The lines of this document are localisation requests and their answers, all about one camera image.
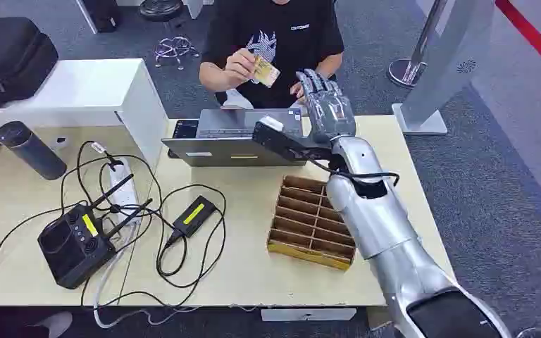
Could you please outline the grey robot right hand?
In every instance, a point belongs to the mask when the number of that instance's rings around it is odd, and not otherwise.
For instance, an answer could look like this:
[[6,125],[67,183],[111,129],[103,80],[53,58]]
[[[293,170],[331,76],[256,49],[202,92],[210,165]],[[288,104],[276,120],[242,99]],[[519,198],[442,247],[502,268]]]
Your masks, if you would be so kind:
[[309,137],[319,144],[342,136],[356,135],[356,121],[350,100],[338,84],[306,68],[296,72],[304,90],[304,103],[311,121]]

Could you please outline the person's right hand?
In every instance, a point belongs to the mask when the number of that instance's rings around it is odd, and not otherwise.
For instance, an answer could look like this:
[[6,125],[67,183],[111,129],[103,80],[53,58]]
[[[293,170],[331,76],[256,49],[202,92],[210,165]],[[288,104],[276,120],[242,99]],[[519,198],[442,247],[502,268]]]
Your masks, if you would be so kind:
[[228,88],[234,89],[250,81],[254,76],[255,62],[255,55],[245,48],[228,56],[223,69]]

